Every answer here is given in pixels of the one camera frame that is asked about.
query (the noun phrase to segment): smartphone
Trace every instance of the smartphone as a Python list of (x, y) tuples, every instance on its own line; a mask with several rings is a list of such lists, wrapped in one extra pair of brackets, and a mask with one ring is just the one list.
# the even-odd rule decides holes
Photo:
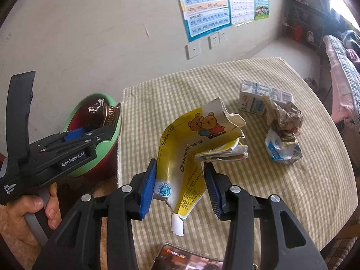
[(223, 261), (164, 244), (151, 270), (221, 270)]

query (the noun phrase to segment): plaid fabric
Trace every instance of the plaid fabric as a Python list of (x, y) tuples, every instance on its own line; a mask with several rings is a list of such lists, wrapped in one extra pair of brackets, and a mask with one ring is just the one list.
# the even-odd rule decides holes
[[(241, 79), (262, 82), (292, 92), (304, 114), (298, 140), (304, 158), (283, 166), (265, 148), (266, 118), (240, 112)], [(299, 218), (318, 249), (343, 227), (358, 205), (350, 159), (338, 130), (316, 95), (281, 58), (255, 58), (215, 64), (166, 75), (123, 91), (122, 132), (119, 139), (119, 186), (146, 170), (156, 158), (161, 134), (184, 113), (220, 96), (231, 113), (240, 113), (249, 158), (215, 163), (234, 184), (251, 194), (278, 194)], [(161, 244), (169, 242), (205, 256), (224, 257), (229, 222), (212, 212), (207, 194), (184, 222), (183, 237), (170, 232), (171, 210), (153, 200), (142, 222), (133, 222), (139, 269), (149, 269)], [(260, 258), (260, 229), (255, 223), (254, 261)]]
[(351, 94), (354, 102), (354, 123), (355, 127), (360, 133), (360, 74), (356, 70), (354, 64), (348, 59), (345, 48), (342, 44), (342, 41), (337, 39), (334, 36), (324, 37), (326, 43), (327, 39), (336, 50), (336, 55), (338, 57), (339, 63), (345, 73), (345, 76), (349, 82), (351, 88)]
[[(356, 185), (358, 188), (358, 203), (360, 203), (360, 176), (356, 178)], [(357, 207), (355, 212), (350, 217), (349, 221), (346, 225), (356, 225), (360, 224), (360, 206)], [(325, 262), (329, 268), (329, 270), (335, 270), (341, 262), (345, 259), (348, 255), (352, 247), (354, 246), (358, 237), (350, 238), (350, 239), (338, 239), (334, 246), (332, 247), (331, 251), (325, 258)]]

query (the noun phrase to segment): silver screw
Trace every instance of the silver screw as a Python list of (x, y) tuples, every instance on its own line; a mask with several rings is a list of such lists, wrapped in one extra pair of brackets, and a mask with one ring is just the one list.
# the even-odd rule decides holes
[(91, 200), (91, 195), (90, 194), (85, 194), (81, 197), (81, 201), (87, 202)]
[(240, 193), (241, 189), (240, 189), (239, 186), (231, 186), (230, 191), (233, 192), (233, 193)]
[(281, 199), (278, 195), (271, 195), (270, 200), (275, 203), (279, 203)]
[(133, 188), (132, 188), (132, 186), (130, 186), (130, 185), (124, 185), (124, 186), (122, 186), (122, 188), (121, 188), (121, 190), (123, 191), (123, 192), (131, 192), (131, 190), (132, 190)]

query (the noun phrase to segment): red container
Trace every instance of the red container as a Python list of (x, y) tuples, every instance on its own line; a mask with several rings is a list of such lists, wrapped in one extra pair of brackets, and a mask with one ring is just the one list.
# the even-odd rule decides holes
[(293, 40), (296, 42), (301, 42), (301, 37), (302, 37), (302, 27), (297, 26), (296, 28), (294, 28)]

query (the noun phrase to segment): cartoon children illustration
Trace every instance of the cartoon children illustration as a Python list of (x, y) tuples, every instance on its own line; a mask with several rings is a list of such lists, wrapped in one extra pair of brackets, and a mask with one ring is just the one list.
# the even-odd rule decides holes
[(225, 127), (217, 123), (214, 113), (210, 112), (208, 116), (203, 117), (200, 113), (195, 115), (195, 118), (188, 123), (192, 131), (197, 131), (200, 136), (206, 136), (209, 139), (225, 134)]

